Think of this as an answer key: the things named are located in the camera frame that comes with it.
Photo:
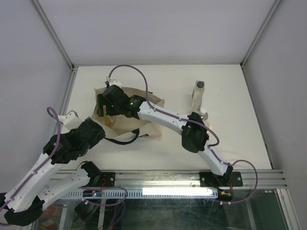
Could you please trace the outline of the cream canvas tote bag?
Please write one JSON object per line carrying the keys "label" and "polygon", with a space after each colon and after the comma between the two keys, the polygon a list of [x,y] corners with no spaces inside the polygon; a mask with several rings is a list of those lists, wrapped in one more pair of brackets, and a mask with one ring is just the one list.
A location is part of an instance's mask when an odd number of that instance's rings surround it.
{"label": "cream canvas tote bag", "polygon": [[[131,87],[122,87],[123,91],[128,95],[138,95],[145,97],[145,91],[131,88]],[[164,108],[165,100],[161,99],[151,93],[149,93],[149,100],[152,104],[156,104],[162,108]],[[106,133],[106,138],[115,139],[118,141],[128,141],[132,140],[135,136],[132,131],[139,128],[140,138],[147,138],[153,140],[161,140],[163,127],[157,123],[137,120],[135,118],[127,118],[124,115],[117,115],[116,122],[113,127],[107,127],[104,123],[103,117],[99,117],[97,114],[97,99],[96,105],[94,108],[94,113],[91,117],[95,122],[97,122]]]}

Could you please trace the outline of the clear square bottle black cap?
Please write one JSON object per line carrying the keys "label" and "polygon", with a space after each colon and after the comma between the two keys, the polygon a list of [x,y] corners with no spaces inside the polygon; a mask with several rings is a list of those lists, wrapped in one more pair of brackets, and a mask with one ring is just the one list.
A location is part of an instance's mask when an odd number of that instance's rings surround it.
{"label": "clear square bottle black cap", "polygon": [[191,99],[191,108],[193,110],[200,110],[204,91],[205,91],[205,82],[197,80],[193,88],[192,99]]}

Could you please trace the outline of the round silver bottle white cap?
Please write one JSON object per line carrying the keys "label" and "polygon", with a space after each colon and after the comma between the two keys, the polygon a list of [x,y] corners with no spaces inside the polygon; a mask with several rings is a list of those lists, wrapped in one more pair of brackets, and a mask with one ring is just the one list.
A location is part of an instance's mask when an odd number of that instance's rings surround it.
{"label": "round silver bottle white cap", "polygon": [[208,113],[207,113],[207,110],[205,109],[205,108],[200,108],[199,109],[199,114],[200,114],[200,116],[201,116],[201,119],[203,120],[203,121],[206,121],[207,119],[208,119]]}

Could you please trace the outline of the cream cylindrical bottle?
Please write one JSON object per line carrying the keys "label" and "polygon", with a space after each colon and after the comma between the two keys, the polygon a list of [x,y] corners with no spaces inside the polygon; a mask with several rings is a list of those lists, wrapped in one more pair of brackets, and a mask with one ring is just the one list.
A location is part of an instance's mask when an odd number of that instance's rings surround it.
{"label": "cream cylindrical bottle", "polygon": [[211,128],[211,124],[208,121],[204,121],[206,127]]}

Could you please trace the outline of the clear yellow liquid bottle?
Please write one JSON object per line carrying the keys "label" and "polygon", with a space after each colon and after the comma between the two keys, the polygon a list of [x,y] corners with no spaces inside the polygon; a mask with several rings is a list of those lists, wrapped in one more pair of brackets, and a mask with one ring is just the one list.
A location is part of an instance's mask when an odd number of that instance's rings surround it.
{"label": "clear yellow liquid bottle", "polygon": [[103,117],[103,120],[107,127],[113,127],[116,122],[116,116],[106,115]]}

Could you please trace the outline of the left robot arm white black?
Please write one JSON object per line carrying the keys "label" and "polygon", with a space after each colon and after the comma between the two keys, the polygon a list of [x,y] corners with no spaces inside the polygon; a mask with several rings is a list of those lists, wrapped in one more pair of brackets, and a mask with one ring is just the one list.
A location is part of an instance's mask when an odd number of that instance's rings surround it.
{"label": "left robot arm white black", "polygon": [[6,211],[6,222],[2,225],[27,226],[68,192],[99,184],[101,172],[91,161],[57,183],[48,182],[66,164],[84,156],[104,137],[103,128],[91,118],[67,133],[52,136],[27,175],[11,191],[0,195],[0,208]]}

